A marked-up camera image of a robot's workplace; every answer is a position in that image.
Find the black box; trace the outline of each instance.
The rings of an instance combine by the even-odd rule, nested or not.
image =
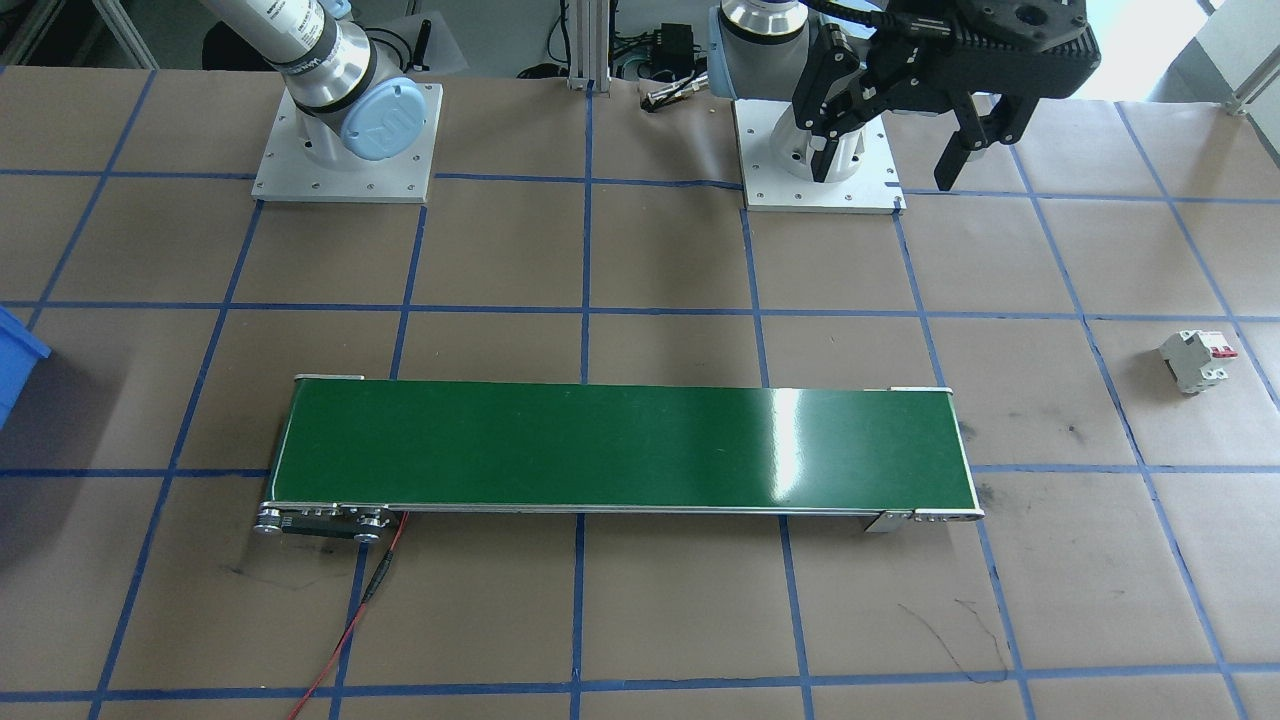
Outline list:
[[[694,27],[662,23],[649,63],[650,76],[669,70],[675,79],[684,79],[694,74]]]

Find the metal mounting plate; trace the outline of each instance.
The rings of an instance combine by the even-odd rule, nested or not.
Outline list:
[[[845,182],[805,181],[781,167],[772,156],[769,135],[790,105],[778,100],[733,101],[748,210],[890,214],[906,208],[879,118],[867,123],[863,167]]]
[[[419,87],[428,110],[422,133],[404,152],[376,163],[361,160],[356,169],[328,168],[312,158],[298,133],[298,109],[285,92],[257,168],[253,197],[282,202],[426,202],[444,91],[439,83]]]

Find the aluminum frame post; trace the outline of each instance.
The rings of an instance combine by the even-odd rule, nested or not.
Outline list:
[[[609,0],[568,0],[568,86],[609,91]]]

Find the conveyor belt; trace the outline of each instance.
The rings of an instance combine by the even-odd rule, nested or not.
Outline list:
[[[307,377],[262,509],[268,532],[387,510],[863,515],[876,529],[983,515],[946,388]]]

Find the white circuit breaker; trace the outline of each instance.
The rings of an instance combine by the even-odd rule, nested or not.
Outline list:
[[[1226,364],[1239,355],[1222,333],[1181,331],[1160,346],[1160,356],[1185,395],[1206,391],[1226,379]]]

